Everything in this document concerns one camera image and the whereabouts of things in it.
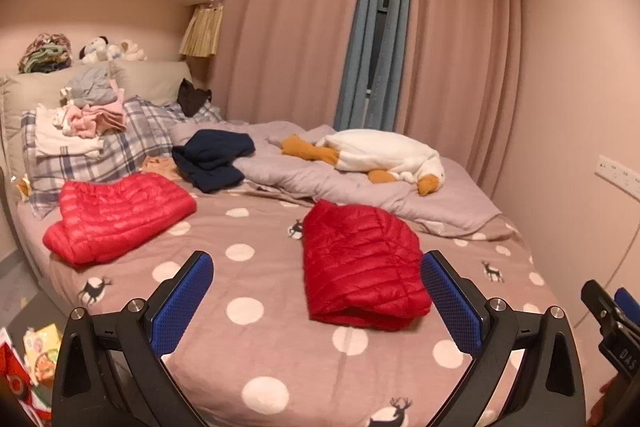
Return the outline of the red down jacket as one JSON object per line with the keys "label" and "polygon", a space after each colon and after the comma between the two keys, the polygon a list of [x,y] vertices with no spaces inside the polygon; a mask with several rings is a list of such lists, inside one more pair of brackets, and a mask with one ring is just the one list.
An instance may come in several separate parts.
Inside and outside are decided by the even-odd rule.
{"label": "red down jacket", "polygon": [[61,219],[42,243],[74,268],[100,265],[133,251],[196,211],[196,199],[157,173],[135,173],[114,183],[68,181]]}
{"label": "red down jacket", "polygon": [[398,332],[430,313],[420,239],[391,213],[320,200],[302,222],[302,244],[314,321]]}

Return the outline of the pile of pink clothes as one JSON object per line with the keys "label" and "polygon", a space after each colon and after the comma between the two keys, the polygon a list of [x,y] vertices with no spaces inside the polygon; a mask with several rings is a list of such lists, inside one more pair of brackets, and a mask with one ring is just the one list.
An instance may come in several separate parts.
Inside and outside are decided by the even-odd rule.
{"label": "pile of pink clothes", "polygon": [[118,100],[107,105],[78,107],[67,103],[62,98],[62,106],[56,110],[54,125],[62,129],[65,135],[79,138],[99,138],[106,132],[122,132],[126,130],[124,112],[124,90],[118,88]]}

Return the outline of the polka dot bed sheet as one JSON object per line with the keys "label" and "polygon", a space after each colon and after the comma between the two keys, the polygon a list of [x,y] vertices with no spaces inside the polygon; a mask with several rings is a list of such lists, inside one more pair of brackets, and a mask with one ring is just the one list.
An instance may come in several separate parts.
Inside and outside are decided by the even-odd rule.
{"label": "polka dot bed sheet", "polygon": [[299,227],[306,208],[246,187],[196,194],[198,209],[121,258],[76,270],[53,257],[38,218],[17,207],[32,257],[55,292],[94,313],[149,296],[193,251],[212,286],[165,364],[198,411],[224,426],[424,426],[470,363],[436,312],[386,333],[308,315]]}

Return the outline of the navy blue garment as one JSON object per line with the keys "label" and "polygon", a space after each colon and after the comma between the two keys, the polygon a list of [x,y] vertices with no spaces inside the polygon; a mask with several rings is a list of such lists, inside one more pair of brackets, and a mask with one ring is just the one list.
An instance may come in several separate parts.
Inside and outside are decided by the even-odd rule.
{"label": "navy blue garment", "polygon": [[184,145],[175,145],[172,159],[180,173],[203,193],[235,187],[244,174],[233,163],[252,156],[255,144],[246,133],[201,129]]}

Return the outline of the white folded garment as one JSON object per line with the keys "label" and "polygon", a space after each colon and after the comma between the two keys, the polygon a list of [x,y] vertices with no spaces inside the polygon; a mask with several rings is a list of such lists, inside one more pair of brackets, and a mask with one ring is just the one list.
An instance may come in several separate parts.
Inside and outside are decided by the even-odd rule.
{"label": "white folded garment", "polygon": [[56,110],[36,107],[35,148],[37,157],[87,156],[98,158],[103,150],[103,141],[98,138],[84,139],[65,135],[54,125]]}

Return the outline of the plaid pillow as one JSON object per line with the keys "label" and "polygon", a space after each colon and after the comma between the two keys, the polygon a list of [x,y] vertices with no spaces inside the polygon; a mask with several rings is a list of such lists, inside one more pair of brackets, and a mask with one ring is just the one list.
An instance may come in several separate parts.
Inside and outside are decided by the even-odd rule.
{"label": "plaid pillow", "polygon": [[32,194],[29,204],[36,218],[47,216],[57,205],[67,181],[106,183],[129,176],[148,157],[168,157],[170,129],[185,122],[221,122],[220,109],[206,102],[192,117],[177,103],[156,105],[140,96],[124,102],[126,129],[102,136],[99,155],[41,156],[37,152],[37,113],[28,110],[21,118],[21,139],[26,176]]}

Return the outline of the white goose plush toy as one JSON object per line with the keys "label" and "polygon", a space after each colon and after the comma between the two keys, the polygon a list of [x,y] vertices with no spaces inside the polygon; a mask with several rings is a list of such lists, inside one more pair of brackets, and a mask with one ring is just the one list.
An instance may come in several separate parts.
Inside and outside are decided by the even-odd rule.
{"label": "white goose plush toy", "polygon": [[420,196],[439,191],[446,179],[437,150],[395,132],[350,129],[327,134],[316,143],[293,134],[281,142],[281,150],[284,155],[324,161],[341,172],[365,173],[373,184],[414,184]]}

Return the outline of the pink curtain right panel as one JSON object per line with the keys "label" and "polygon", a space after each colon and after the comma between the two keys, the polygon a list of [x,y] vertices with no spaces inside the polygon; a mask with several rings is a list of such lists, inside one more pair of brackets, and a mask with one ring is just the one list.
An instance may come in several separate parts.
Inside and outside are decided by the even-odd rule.
{"label": "pink curtain right panel", "polygon": [[495,191],[515,113],[522,0],[411,0],[395,131]]}

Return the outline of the pink curtain panel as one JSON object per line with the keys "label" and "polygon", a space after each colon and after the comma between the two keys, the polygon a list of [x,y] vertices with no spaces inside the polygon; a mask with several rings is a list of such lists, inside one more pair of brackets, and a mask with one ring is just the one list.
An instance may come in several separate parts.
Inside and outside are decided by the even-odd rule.
{"label": "pink curtain panel", "polygon": [[395,131],[495,191],[515,113],[522,0],[411,0]]}
{"label": "pink curtain panel", "polygon": [[357,0],[217,0],[208,84],[227,120],[332,124]]}

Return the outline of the black small garment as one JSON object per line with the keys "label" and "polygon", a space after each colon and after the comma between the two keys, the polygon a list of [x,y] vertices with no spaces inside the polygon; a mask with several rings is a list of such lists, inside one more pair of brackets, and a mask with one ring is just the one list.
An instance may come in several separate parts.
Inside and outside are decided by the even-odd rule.
{"label": "black small garment", "polygon": [[212,91],[195,88],[189,80],[180,83],[177,103],[186,117],[193,117],[207,103],[212,101]]}

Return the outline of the grey folded garment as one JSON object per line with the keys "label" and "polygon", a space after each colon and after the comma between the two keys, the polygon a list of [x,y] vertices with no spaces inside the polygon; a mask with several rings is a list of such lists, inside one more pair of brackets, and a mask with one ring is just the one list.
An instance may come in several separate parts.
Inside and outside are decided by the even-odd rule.
{"label": "grey folded garment", "polygon": [[78,107],[107,105],[116,102],[118,97],[116,84],[101,67],[81,70],[62,90],[62,98]]}

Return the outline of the small plush toys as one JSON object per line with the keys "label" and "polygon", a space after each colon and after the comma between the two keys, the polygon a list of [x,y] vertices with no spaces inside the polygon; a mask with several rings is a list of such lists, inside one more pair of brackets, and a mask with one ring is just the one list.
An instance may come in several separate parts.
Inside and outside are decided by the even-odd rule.
{"label": "small plush toys", "polygon": [[114,43],[104,36],[93,38],[79,52],[79,61],[82,64],[118,60],[143,62],[146,60],[146,54],[141,46],[129,39]]}

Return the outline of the blue sheer curtain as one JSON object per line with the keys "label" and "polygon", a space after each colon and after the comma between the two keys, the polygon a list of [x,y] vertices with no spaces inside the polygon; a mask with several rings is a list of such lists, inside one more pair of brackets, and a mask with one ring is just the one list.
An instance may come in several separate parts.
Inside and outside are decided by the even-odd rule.
{"label": "blue sheer curtain", "polygon": [[394,129],[411,0],[357,0],[334,127]]}

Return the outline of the pink curtain left panel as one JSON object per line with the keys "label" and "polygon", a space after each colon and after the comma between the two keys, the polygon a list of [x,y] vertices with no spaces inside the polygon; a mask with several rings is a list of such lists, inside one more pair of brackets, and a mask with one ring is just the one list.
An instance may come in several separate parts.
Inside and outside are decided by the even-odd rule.
{"label": "pink curtain left panel", "polygon": [[208,84],[227,120],[332,124],[357,0],[217,0]]}

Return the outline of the white wall power strip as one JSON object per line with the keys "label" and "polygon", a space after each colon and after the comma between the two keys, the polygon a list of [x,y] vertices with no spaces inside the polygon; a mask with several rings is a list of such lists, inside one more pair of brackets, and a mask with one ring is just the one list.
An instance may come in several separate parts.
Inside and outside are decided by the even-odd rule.
{"label": "white wall power strip", "polygon": [[635,200],[640,200],[640,174],[619,162],[600,155],[594,174],[613,184]]}

